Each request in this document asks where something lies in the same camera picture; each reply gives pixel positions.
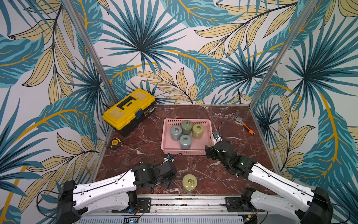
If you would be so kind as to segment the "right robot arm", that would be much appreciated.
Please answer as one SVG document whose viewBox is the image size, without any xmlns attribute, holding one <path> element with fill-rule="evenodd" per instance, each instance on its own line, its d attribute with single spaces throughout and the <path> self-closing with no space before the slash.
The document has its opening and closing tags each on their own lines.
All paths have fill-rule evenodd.
<svg viewBox="0 0 358 224">
<path fill-rule="evenodd" d="M 249 208 L 270 211 L 287 217 L 297 224 L 331 223 L 333 206 L 324 189 L 302 186 L 274 173 L 247 156 L 238 155 L 229 141 L 220 141 L 212 147 L 206 146 L 205 152 L 207 158 L 219 160 L 230 174 L 257 183 L 276 193 L 271 196 L 247 189 L 240 199 Z"/>
</svg>

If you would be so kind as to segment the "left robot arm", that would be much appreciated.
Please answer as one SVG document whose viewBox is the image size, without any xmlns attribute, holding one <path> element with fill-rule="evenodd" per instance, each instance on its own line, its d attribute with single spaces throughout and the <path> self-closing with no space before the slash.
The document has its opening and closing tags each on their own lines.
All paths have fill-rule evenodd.
<svg viewBox="0 0 358 224">
<path fill-rule="evenodd" d="M 87 184 L 67 181 L 57 201 L 56 223 L 72 224 L 84 215 L 104 210 L 136 208 L 138 200 L 130 193 L 139 189 L 154 189 L 161 185 L 171 188 L 177 174 L 172 161 L 161 164 L 139 163 L 115 177 Z"/>
</svg>

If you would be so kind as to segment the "pink perforated plastic basket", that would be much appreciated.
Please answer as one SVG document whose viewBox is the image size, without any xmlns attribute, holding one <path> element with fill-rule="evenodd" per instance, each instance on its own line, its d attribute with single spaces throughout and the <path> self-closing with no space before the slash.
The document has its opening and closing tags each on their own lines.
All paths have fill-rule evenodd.
<svg viewBox="0 0 358 224">
<path fill-rule="evenodd" d="M 171 139 L 170 129 L 176 125 L 181 126 L 185 120 L 191 121 L 194 125 L 200 124 L 204 127 L 203 136 L 200 139 L 193 139 L 189 149 L 182 150 L 180 148 L 180 141 Z M 211 121 L 208 119 L 164 119 L 161 149 L 165 154 L 179 154 L 183 155 L 206 155 L 205 146 L 211 147 L 214 145 L 213 131 Z"/>
</svg>

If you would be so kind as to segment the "yellow-green tea canister front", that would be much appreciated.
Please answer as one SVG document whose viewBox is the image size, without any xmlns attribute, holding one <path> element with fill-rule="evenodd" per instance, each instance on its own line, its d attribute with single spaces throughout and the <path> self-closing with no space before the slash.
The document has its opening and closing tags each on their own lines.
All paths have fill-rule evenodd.
<svg viewBox="0 0 358 224">
<path fill-rule="evenodd" d="M 198 184 L 197 178 L 192 174 L 187 174 L 182 179 L 182 185 L 186 193 L 193 193 Z"/>
</svg>

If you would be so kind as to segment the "blue tea canister front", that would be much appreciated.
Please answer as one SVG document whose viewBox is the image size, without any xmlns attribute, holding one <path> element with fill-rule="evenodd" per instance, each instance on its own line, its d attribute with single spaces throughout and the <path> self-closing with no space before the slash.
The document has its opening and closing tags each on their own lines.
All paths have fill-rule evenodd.
<svg viewBox="0 0 358 224">
<path fill-rule="evenodd" d="M 192 138 L 189 135 L 182 135 L 180 137 L 180 149 L 189 150 L 192 144 Z"/>
</svg>

